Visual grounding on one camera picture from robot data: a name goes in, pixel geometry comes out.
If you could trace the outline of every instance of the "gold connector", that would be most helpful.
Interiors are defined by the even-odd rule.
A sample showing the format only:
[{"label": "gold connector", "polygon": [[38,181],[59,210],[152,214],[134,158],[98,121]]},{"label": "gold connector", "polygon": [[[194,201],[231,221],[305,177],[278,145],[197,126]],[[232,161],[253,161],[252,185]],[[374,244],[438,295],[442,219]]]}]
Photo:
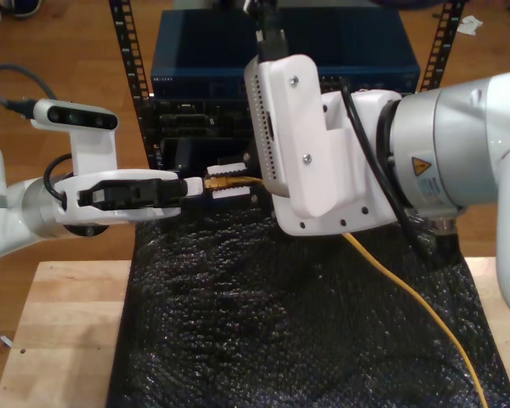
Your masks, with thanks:
[{"label": "gold connector", "polygon": [[204,180],[204,187],[206,190],[225,190],[233,187],[243,187],[252,184],[261,184],[263,182],[260,178],[255,177],[215,177],[207,178]]}]

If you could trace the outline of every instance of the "paper on floor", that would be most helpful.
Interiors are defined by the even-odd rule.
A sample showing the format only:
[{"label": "paper on floor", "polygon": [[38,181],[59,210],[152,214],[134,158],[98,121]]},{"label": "paper on floor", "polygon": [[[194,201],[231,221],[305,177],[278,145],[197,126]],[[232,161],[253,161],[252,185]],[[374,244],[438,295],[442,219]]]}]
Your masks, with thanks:
[{"label": "paper on floor", "polygon": [[457,31],[462,32],[463,34],[468,34],[469,36],[476,35],[476,29],[480,27],[483,22],[478,20],[473,15],[469,15],[462,19],[461,24],[457,27]]}]

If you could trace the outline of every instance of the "metal rack post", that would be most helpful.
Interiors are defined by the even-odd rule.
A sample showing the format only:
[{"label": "metal rack post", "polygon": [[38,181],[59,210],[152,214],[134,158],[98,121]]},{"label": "metal rack post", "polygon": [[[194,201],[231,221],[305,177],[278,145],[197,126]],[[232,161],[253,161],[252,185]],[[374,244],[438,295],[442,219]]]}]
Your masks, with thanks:
[{"label": "metal rack post", "polygon": [[130,0],[110,0],[110,10],[121,50],[122,62],[127,73],[128,88],[130,89],[139,130],[144,141],[145,154],[150,168],[163,169],[159,146],[153,140],[155,134],[152,125],[153,104],[147,86]]},{"label": "metal rack post", "polygon": [[427,66],[423,73],[420,92],[436,89],[440,86],[464,7],[464,0],[448,0],[442,6],[439,24],[434,35],[433,47],[431,48],[431,54],[428,57]]}]

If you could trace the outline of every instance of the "blue server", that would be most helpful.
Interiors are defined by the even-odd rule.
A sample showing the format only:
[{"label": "blue server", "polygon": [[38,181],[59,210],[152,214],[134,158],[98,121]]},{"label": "blue server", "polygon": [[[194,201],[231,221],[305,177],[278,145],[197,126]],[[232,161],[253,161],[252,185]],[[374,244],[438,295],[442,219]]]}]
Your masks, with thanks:
[{"label": "blue server", "polygon": [[[354,89],[415,92],[420,69],[396,10],[283,8],[280,14],[291,54],[315,61],[322,91],[337,90],[339,78],[347,77]],[[155,97],[244,99],[255,31],[240,10],[163,12],[151,71]]]}]

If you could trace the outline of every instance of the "yellow warning sticker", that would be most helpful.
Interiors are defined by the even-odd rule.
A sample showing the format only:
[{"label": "yellow warning sticker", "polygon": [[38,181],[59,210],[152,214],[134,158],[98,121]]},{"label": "yellow warning sticker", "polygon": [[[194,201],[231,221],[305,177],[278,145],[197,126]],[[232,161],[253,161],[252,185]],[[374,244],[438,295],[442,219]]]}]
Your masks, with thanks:
[{"label": "yellow warning sticker", "polygon": [[423,172],[425,172],[429,167],[431,167],[431,163],[428,161],[424,161],[422,159],[418,159],[417,157],[411,158],[411,164],[414,167],[414,174],[416,176],[421,176]]}]

